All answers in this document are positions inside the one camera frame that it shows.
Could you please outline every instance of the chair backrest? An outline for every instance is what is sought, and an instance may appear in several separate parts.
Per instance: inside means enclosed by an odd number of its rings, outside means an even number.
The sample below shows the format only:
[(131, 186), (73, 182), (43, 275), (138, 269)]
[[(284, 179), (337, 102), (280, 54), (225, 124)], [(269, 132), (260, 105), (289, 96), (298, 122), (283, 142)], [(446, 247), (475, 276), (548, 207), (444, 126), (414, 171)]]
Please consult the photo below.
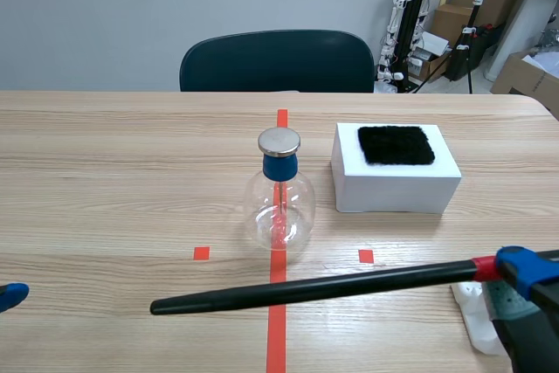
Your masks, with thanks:
[(194, 45), (181, 64), (183, 92), (371, 93), (375, 62), (347, 32), (265, 31)]

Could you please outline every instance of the gray wall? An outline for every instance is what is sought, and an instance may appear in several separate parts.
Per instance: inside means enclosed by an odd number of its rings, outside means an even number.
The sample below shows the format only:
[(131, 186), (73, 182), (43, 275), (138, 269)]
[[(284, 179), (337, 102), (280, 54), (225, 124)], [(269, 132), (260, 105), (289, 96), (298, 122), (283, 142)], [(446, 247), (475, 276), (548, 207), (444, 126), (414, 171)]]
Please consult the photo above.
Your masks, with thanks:
[(245, 31), (349, 31), (377, 57), (391, 2), (0, 0), (0, 89), (177, 90), (191, 46)]

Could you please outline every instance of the clear glass bottle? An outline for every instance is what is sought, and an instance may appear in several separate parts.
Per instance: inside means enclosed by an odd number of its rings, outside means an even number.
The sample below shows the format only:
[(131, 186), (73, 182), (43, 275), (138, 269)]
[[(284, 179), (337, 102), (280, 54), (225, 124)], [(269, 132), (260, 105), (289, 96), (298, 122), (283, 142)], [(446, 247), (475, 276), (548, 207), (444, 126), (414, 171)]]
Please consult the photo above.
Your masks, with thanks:
[(263, 170), (247, 184), (245, 226), (261, 246), (300, 250), (314, 225), (314, 188), (298, 171), (300, 137), (290, 128), (270, 128), (259, 137)]

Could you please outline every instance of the black pad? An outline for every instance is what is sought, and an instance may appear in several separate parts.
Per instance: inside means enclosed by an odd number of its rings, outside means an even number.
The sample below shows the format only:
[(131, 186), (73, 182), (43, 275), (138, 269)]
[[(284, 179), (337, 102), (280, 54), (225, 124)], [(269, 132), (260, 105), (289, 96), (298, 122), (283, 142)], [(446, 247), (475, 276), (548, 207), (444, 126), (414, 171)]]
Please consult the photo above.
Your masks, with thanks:
[(361, 127), (359, 142), (369, 165), (431, 165), (435, 154), (421, 127)]

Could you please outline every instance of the flask lid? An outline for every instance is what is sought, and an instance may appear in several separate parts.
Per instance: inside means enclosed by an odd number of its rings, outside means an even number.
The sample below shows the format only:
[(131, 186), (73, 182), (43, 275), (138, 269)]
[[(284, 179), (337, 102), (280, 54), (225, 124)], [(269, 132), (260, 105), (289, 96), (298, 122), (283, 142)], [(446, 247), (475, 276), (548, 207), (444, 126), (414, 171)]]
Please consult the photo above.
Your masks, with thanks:
[(288, 157), (300, 147), (300, 136), (291, 128), (268, 128), (259, 136), (259, 149), (266, 156)]

